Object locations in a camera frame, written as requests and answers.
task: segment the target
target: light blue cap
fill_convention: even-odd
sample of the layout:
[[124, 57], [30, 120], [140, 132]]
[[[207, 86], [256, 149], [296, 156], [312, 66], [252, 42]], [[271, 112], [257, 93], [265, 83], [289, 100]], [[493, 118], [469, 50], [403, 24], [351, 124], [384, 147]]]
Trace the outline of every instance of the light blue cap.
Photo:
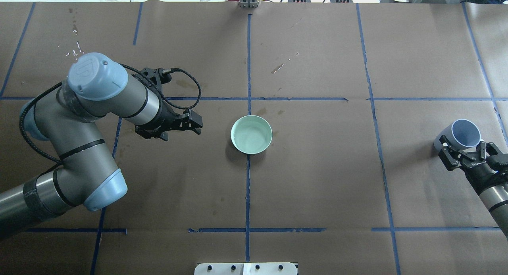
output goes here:
[[[19, 116], [23, 113], [23, 110], [27, 108], [31, 101], [25, 103], [23, 107], [21, 108], [21, 111], [19, 112]], [[29, 132], [31, 137], [40, 140], [40, 141], [48, 141], [49, 138], [44, 136], [40, 130], [38, 129], [36, 123], [35, 123], [35, 107], [31, 107], [29, 112], [27, 113], [27, 116], [25, 116], [25, 125], [24, 125], [25, 131]]]
[[94, 211], [116, 202], [127, 193], [127, 184], [120, 169], [114, 171], [90, 194], [83, 205]]
[[101, 53], [87, 53], [71, 65], [67, 82], [82, 98], [103, 101], [119, 94], [129, 75], [117, 62]]

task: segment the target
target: green bowl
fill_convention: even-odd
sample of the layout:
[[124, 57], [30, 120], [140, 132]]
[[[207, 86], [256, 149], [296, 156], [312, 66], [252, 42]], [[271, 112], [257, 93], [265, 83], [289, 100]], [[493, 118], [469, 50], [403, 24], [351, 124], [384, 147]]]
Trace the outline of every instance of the green bowl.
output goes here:
[[231, 128], [231, 141], [245, 154], [263, 152], [272, 142], [272, 127], [257, 115], [243, 116]]

